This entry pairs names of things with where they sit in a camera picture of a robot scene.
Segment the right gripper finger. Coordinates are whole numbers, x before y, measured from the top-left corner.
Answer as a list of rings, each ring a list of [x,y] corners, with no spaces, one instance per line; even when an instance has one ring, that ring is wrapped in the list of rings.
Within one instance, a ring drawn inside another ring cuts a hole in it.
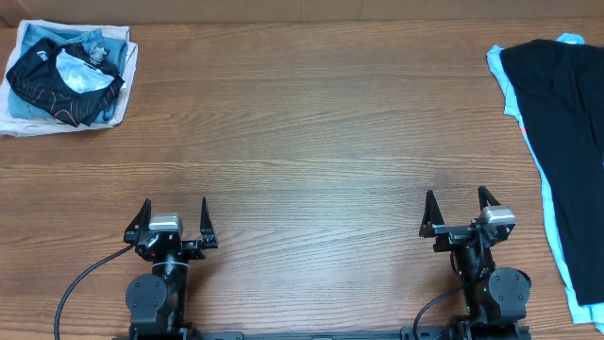
[[[478,201],[479,201],[479,208],[481,210],[483,210],[486,207],[500,205],[499,201],[497,199],[495,199],[495,197],[491,194],[491,192],[484,185],[481,185],[478,187]]]
[[[435,195],[432,190],[428,190],[426,193],[425,210],[421,227],[443,228],[444,226],[445,221],[441,214]]]

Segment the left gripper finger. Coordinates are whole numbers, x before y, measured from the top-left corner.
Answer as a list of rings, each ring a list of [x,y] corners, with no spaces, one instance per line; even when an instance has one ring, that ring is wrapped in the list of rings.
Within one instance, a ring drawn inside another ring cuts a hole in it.
[[[139,212],[130,222],[130,224],[126,227],[126,232],[136,232],[140,229],[145,229],[148,227],[148,220],[150,218],[152,209],[152,203],[149,198],[147,198],[143,205],[141,206]]]
[[[205,197],[202,198],[201,216],[200,216],[200,233],[204,241],[215,241],[216,235],[210,219],[208,202]]]

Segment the black t-shirt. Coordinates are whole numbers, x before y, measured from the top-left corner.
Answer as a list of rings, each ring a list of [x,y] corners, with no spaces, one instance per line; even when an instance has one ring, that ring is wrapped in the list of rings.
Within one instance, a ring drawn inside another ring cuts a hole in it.
[[[603,300],[603,50],[534,40],[501,52],[531,148],[549,182],[580,305]]]

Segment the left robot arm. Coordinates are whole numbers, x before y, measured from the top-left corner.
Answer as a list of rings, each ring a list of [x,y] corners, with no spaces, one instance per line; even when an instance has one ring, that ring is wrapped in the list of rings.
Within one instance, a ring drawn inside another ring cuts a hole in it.
[[[152,264],[149,274],[135,278],[126,288],[130,339],[201,337],[186,320],[186,307],[190,262],[203,260],[204,250],[218,247],[206,199],[201,203],[199,231],[198,239],[184,240],[180,215],[153,214],[149,199],[126,227],[124,241]]]

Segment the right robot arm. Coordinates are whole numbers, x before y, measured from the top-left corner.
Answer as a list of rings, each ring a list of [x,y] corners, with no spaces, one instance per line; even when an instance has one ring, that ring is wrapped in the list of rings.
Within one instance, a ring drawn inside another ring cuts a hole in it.
[[[527,316],[531,279],[525,272],[497,267],[491,247],[506,241],[515,227],[511,208],[501,204],[489,190],[478,187],[480,212],[465,226],[448,226],[434,193],[426,193],[425,210],[419,229],[423,238],[433,238],[433,250],[447,252],[461,286],[427,303],[412,324],[412,336],[419,339],[419,321],[435,304],[463,293],[467,313],[455,315],[434,339],[529,340],[528,327],[519,325]]]

